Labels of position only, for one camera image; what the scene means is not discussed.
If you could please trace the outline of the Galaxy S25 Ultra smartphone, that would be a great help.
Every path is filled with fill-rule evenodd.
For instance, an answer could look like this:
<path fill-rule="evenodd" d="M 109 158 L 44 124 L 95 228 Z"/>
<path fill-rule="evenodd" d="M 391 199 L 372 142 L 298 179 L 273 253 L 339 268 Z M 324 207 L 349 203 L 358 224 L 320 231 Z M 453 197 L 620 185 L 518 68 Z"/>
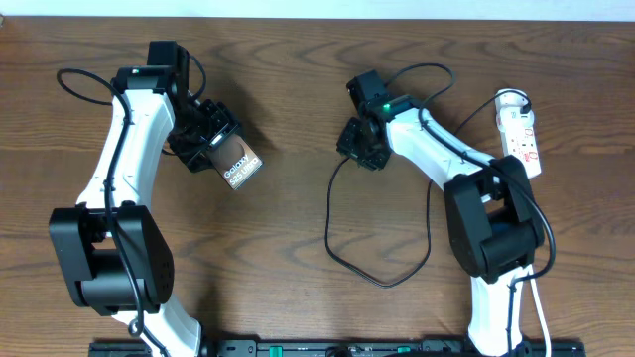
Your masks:
<path fill-rule="evenodd" d="M 231 134 L 207 153 L 211 163 L 234 190 L 239 189 L 263 166 L 263 161 L 237 134 Z"/>

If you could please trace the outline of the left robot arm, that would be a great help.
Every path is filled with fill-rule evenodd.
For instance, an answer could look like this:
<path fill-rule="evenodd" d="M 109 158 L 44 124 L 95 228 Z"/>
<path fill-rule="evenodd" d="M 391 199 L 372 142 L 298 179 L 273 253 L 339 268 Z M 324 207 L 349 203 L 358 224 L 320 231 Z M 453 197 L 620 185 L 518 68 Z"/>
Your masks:
<path fill-rule="evenodd" d="M 241 130 L 219 102 L 191 91 L 196 59 L 174 41 L 154 41 L 142 66 L 105 82 L 112 121 L 97 167 L 71 208 L 57 208 L 50 237 L 74 304 L 127 326 L 124 341 L 89 345 L 92 356 L 213 356 L 217 345 L 173 292 L 172 252 L 151 213 L 161 156 L 191 172 Z"/>

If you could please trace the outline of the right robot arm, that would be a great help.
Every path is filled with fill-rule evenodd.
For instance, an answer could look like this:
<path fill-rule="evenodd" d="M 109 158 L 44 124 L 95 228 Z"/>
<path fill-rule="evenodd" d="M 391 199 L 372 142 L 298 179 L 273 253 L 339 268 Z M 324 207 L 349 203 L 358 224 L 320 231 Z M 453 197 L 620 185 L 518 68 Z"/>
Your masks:
<path fill-rule="evenodd" d="M 471 353 L 515 356 L 524 343 L 520 331 L 521 291 L 547 273 L 533 268 L 543 244 L 553 246 L 551 225 L 537 204 L 530 180 L 538 174 L 530 153 L 518 155 L 510 135 L 532 128 L 529 97 L 517 89 L 498 91 L 492 101 L 504 135 L 504 155 L 475 150 L 435 120 L 429 100 L 396 96 L 374 70 L 346 85 L 357 112 L 338 138 L 346 160 L 381 170 L 399 155 L 421 170 L 444 194 L 450 248 L 470 277 Z"/>

